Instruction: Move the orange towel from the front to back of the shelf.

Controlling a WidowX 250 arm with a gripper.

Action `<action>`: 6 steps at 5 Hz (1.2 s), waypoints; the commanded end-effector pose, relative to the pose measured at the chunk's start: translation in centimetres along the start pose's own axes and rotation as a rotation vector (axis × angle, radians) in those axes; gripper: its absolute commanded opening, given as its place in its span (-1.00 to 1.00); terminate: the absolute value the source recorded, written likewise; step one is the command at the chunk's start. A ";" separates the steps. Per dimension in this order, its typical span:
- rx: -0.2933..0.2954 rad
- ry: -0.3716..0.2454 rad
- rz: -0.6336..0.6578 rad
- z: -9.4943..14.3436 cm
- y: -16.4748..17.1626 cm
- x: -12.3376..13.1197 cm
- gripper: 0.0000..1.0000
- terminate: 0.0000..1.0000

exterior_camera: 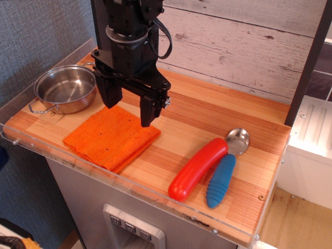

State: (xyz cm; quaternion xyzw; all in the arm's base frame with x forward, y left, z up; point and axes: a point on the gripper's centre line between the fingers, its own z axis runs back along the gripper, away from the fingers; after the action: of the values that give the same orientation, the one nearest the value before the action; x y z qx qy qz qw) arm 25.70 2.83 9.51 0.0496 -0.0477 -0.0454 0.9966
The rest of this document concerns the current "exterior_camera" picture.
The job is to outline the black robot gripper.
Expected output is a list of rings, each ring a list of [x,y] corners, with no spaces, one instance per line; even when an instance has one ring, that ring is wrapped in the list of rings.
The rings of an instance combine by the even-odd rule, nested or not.
[[[111,52],[111,73],[94,70],[104,105],[107,108],[115,106],[122,99],[122,90],[126,89],[141,98],[141,126],[149,127],[160,116],[161,109],[170,104],[171,84],[158,71],[156,62],[167,58],[171,47],[160,56],[158,39],[146,38],[134,44],[111,42]]]

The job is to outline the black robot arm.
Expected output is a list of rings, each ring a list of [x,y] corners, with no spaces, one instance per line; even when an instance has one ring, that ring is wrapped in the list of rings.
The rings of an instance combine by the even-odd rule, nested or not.
[[[170,82],[158,71],[159,32],[170,38],[158,20],[162,1],[91,1],[97,48],[94,75],[104,105],[112,108],[126,89],[140,97],[141,126],[149,127],[170,104]]]

